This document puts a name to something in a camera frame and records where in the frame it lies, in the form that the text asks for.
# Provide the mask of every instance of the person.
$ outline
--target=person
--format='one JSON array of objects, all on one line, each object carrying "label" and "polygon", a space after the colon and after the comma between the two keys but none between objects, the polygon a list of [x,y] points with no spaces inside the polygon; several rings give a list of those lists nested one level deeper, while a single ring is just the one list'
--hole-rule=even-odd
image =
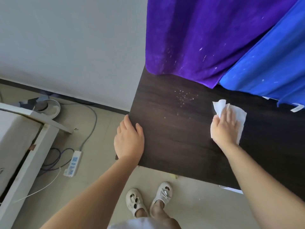
[{"label": "person", "polygon": [[[258,224],[264,229],[305,228],[304,202],[236,144],[238,128],[234,113],[230,108],[225,108],[220,118],[213,118],[212,139],[227,157]],[[117,128],[114,148],[119,159],[97,181],[52,216],[41,229],[108,227],[119,196],[144,150],[143,129],[138,123],[134,128],[128,115]],[[140,192],[131,189],[126,195],[126,204],[135,219],[109,228],[179,229],[178,222],[164,211],[172,195],[170,184],[162,183],[151,204],[149,217]]]}]

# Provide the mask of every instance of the gray cable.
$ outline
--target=gray cable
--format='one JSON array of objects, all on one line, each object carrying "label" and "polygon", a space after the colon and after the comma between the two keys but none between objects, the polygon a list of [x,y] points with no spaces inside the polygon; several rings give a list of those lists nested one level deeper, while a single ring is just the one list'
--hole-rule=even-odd
[{"label": "gray cable", "polygon": [[90,108],[90,109],[93,111],[94,115],[95,115],[95,122],[94,122],[93,129],[92,129],[92,131],[90,132],[89,136],[84,140],[84,142],[83,142],[83,143],[81,144],[81,146],[79,147],[79,151],[82,151],[84,144],[87,142],[87,140],[90,138],[90,136],[93,134],[93,132],[94,132],[94,130],[95,130],[96,123],[97,123],[97,114],[96,114],[96,112],[95,112],[91,107],[89,107],[88,105],[85,105],[85,104],[79,104],[79,105],[83,105],[83,106],[85,106],[85,107],[87,107],[87,108]]}]

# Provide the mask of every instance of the blue fabric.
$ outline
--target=blue fabric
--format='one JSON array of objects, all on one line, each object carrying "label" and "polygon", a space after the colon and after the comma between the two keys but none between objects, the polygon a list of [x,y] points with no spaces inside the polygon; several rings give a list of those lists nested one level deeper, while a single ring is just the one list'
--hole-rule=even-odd
[{"label": "blue fabric", "polygon": [[220,80],[229,90],[305,105],[305,0],[298,2]]}]

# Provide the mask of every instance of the white cloth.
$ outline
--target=white cloth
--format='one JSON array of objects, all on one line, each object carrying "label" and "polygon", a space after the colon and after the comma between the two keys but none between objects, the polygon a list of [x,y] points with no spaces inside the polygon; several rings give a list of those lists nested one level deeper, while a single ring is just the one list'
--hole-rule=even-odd
[{"label": "white cloth", "polygon": [[153,218],[142,217],[110,225],[108,229],[168,229]]},{"label": "white cloth", "polygon": [[226,100],[219,100],[218,102],[213,102],[214,109],[216,111],[216,114],[219,116],[219,118],[221,116],[222,110],[225,107],[228,108],[230,106],[230,108],[235,112],[236,120],[240,123],[240,127],[239,127],[239,130],[238,130],[238,135],[237,135],[237,140],[236,140],[236,143],[239,144],[240,138],[242,136],[242,131],[244,129],[244,123],[246,121],[247,113],[239,107],[236,107],[236,106],[230,105],[230,104],[226,104],[226,102],[227,102]]}]

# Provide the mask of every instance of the hand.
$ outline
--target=hand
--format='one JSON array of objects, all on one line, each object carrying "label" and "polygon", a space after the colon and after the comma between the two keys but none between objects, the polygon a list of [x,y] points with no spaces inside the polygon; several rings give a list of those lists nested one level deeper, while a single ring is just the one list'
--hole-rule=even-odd
[{"label": "hand", "polygon": [[238,129],[240,123],[236,121],[236,115],[229,107],[225,107],[221,113],[221,117],[214,116],[211,135],[216,144],[223,150],[230,144],[236,145]]},{"label": "hand", "polygon": [[142,127],[136,123],[136,129],[132,126],[128,115],[117,127],[117,135],[114,138],[114,149],[118,158],[130,157],[137,165],[144,150],[144,134]]}]

